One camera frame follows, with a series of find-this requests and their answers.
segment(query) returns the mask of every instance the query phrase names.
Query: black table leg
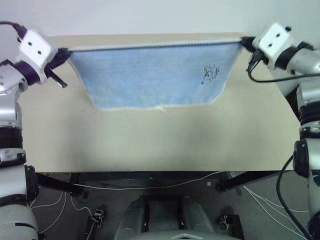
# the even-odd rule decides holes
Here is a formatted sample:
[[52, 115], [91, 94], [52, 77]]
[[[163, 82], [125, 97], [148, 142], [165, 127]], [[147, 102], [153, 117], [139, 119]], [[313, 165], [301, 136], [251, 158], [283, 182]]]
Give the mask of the black table leg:
[[74, 197], [83, 192], [83, 188], [81, 186], [77, 186], [66, 181], [61, 181], [53, 177], [42, 175], [40, 173], [36, 173], [36, 177], [38, 180], [38, 184], [41, 187], [69, 192]]
[[221, 180], [216, 189], [220, 192], [226, 192], [231, 189], [242, 187], [243, 185], [254, 183], [266, 178], [273, 177], [279, 174], [280, 171], [246, 171], [238, 176], [232, 177], [228, 180]]

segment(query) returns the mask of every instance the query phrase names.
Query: light blue cloth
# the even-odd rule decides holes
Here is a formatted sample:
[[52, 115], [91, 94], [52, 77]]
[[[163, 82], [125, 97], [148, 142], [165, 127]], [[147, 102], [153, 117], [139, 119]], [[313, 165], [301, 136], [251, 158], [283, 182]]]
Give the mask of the light blue cloth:
[[239, 43], [75, 51], [74, 70], [99, 110], [212, 103]]

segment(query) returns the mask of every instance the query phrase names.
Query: tabletop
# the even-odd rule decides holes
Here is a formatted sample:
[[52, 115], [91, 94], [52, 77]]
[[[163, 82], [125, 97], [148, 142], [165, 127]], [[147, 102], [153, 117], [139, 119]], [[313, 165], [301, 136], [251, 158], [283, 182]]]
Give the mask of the tabletop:
[[[182, 36], [56, 36], [51, 40], [59, 47], [75, 47]], [[67, 88], [49, 80], [31, 86], [18, 101], [27, 164], [37, 172], [280, 170], [293, 153], [300, 124], [274, 83], [250, 81], [245, 71], [250, 55], [242, 51], [214, 103], [148, 110], [95, 109], [65, 63], [55, 73], [68, 83]], [[254, 75], [271, 78], [265, 66], [257, 67]]]

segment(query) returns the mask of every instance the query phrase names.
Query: gray floor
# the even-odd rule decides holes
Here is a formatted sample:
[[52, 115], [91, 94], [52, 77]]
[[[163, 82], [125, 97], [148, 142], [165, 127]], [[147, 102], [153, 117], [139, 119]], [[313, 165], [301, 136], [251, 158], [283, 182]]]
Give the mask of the gray floor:
[[[53, 177], [68, 180], [69, 175], [61, 173], [53, 174]], [[247, 187], [255, 193], [279, 204], [275, 190], [276, 180], [276, 177], [272, 177], [252, 183]], [[86, 184], [102, 186], [100, 183], [93, 182], [87, 182]], [[141, 186], [145, 183], [141, 181], [114, 181], [112, 184]], [[274, 222], [243, 188], [240, 191], [231, 190], [218, 193], [215, 190], [215, 184], [216, 180], [201, 180], [179, 187], [157, 190], [91, 190], [88, 199], [74, 198], [74, 203], [78, 208], [86, 206], [92, 211], [101, 204], [107, 205], [107, 216], [102, 228], [97, 232], [98, 240], [111, 240], [113, 238], [123, 211], [131, 201], [137, 199], [140, 195], [188, 195], [196, 199], [203, 206], [217, 232], [221, 231], [215, 224], [215, 221], [221, 213], [230, 214], [233, 212], [234, 214], [238, 214], [246, 240], [301, 239], [299, 236]], [[287, 172], [282, 179], [281, 191], [283, 198], [291, 209], [306, 210], [308, 208], [307, 183], [304, 178], [297, 176], [294, 172]], [[60, 195], [61, 193], [58, 191], [41, 188], [40, 195], [33, 204], [33, 207], [54, 203], [59, 199]], [[33, 210], [40, 230], [48, 227], [57, 218], [62, 209], [64, 197], [63, 195], [62, 200], [54, 206], [40, 207]], [[167, 202], [166, 204], [152, 202], [150, 231], [176, 228], [177, 222], [174, 220], [175, 206], [173, 202]], [[263, 206], [281, 223], [293, 229], [287, 219], [273, 211], [264, 203]], [[67, 194], [66, 207], [60, 219], [51, 229], [45, 232], [47, 239], [84, 239], [88, 215], [86, 210], [75, 211], [71, 205], [70, 196]], [[307, 225], [309, 219], [308, 213], [296, 213], [295, 215], [304, 226]]]

